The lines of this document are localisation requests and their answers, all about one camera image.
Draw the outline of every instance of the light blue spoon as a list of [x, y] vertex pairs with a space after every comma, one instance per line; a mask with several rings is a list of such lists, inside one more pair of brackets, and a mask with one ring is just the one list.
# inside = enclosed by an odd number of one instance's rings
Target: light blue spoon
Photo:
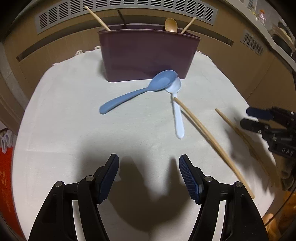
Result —
[[151, 80], [148, 87], [140, 90], [136, 90], [130, 93], [127, 93], [125, 95], [119, 96], [113, 100], [108, 101], [107, 103], [103, 104], [100, 107], [100, 113], [106, 114], [116, 106], [120, 105], [123, 102], [126, 102], [127, 100], [130, 100], [131, 98], [140, 95], [142, 93], [145, 93], [147, 91], [159, 91], [163, 90], [167, 87], [169, 87], [176, 79], [177, 73], [173, 70], [165, 70], [154, 76], [154, 78]]

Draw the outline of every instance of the red carpet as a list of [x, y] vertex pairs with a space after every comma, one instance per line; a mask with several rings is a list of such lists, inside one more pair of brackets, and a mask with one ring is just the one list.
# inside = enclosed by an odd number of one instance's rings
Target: red carpet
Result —
[[11, 191], [11, 164], [12, 150], [8, 148], [6, 154], [0, 151], [0, 212], [6, 223], [17, 233], [23, 237], [22, 230], [19, 226], [15, 213], [14, 203]]

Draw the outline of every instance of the plastic bin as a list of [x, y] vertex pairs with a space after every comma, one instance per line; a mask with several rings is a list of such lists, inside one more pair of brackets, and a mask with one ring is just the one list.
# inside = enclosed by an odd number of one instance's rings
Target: plastic bin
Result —
[[128, 24], [99, 31], [106, 79], [109, 82], [152, 79], [174, 70], [184, 79], [200, 38], [164, 30], [163, 25]]

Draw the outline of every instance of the table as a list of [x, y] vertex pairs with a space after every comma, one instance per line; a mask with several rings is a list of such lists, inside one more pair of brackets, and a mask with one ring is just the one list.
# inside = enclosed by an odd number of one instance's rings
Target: table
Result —
[[[182, 154], [219, 182], [237, 181], [185, 116], [185, 136], [176, 137], [171, 97], [165, 91], [147, 92], [99, 114], [103, 103], [149, 82], [107, 82], [100, 49], [55, 64], [44, 74], [25, 111], [12, 167], [16, 212], [27, 239], [53, 184], [92, 175], [112, 153], [119, 156], [120, 169], [108, 199], [98, 206], [111, 241], [189, 238], [200, 206], [190, 199], [181, 177], [178, 159]], [[246, 116], [246, 101], [210, 58], [198, 52], [178, 98], [233, 158], [264, 215], [274, 199], [268, 177], [214, 110], [219, 108], [238, 123]], [[261, 137], [248, 135], [263, 146], [274, 164]], [[224, 208], [221, 202], [213, 240], [220, 240]], [[76, 202], [73, 210], [78, 240], [84, 240]]]

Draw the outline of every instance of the metal screw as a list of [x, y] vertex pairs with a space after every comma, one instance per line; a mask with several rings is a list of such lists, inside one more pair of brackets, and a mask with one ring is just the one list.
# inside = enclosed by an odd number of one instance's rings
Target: metal screw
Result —
[[58, 188], [61, 185], [63, 185], [63, 182], [62, 181], [57, 181], [54, 185]]
[[236, 182], [235, 185], [239, 188], [243, 187], [244, 185], [241, 182]]
[[85, 180], [87, 180], [88, 182], [91, 182], [93, 179], [94, 179], [93, 176], [87, 176], [87, 177], [85, 178]]
[[210, 183], [211, 181], [213, 181], [213, 179], [210, 176], [205, 176], [205, 181]]

